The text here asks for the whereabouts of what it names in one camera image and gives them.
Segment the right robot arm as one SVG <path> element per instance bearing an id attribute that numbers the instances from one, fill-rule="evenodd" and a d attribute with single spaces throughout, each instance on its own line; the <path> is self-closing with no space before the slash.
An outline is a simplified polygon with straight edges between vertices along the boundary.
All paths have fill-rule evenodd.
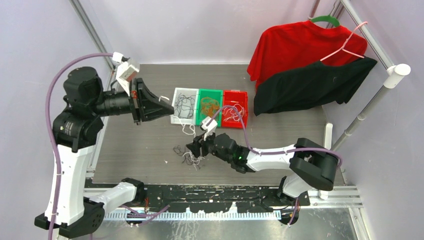
<path id="1" fill-rule="evenodd" d="M 307 138 L 298 138 L 295 144 L 286 147 L 259 149 L 239 145 L 225 133 L 204 133 L 186 144 L 186 148 L 195 158 L 211 154 L 242 174 L 262 170 L 292 171 L 292 175 L 282 178 L 277 192 L 279 202 L 286 206 L 311 189 L 332 191 L 342 162 L 337 152 Z"/>

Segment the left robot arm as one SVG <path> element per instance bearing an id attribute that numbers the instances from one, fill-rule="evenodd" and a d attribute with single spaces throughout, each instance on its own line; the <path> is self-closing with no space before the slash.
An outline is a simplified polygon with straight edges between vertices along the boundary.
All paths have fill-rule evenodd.
<path id="1" fill-rule="evenodd" d="M 154 95 L 142 78 L 131 80 L 129 92 L 104 91 L 90 66 L 72 70 L 63 87 L 66 107 L 51 124 L 58 178 L 52 182 L 46 211 L 34 224 L 74 239 L 94 233 L 116 208 L 127 203 L 141 206 L 147 197 L 144 183 L 129 177 L 101 194 L 84 196 L 88 155 L 104 127 L 102 118 L 130 114 L 140 124 L 173 115 L 174 108 Z"/>

